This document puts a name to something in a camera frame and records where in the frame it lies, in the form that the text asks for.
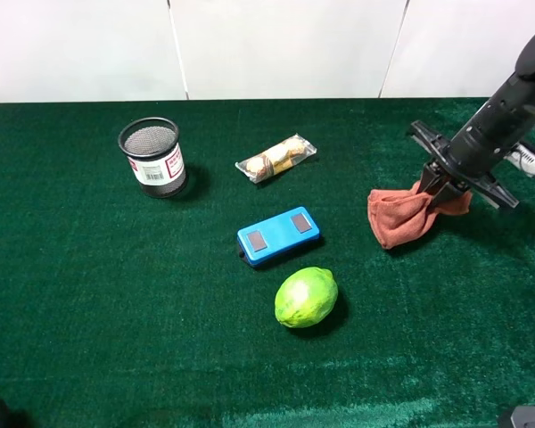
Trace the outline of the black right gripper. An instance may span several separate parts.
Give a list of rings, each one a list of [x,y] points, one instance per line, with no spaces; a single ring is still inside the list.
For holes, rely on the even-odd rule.
[[[479,193],[496,209],[515,208],[519,201],[491,174],[503,158],[486,152],[476,144],[467,145],[464,152],[454,154],[460,144],[426,126],[422,121],[412,122],[408,133],[431,156],[424,164],[418,192],[432,196],[430,209],[454,201],[469,190]]]

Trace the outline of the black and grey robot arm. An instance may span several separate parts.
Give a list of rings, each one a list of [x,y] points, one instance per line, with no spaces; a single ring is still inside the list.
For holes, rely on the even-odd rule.
[[[511,76],[450,139],[414,121],[408,133],[431,156],[417,191],[432,197],[429,210],[460,198],[469,190],[499,209],[518,200],[491,174],[512,152],[519,167],[535,161],[535,150],[522,144],[535,127],[535,35],[521,51]]]

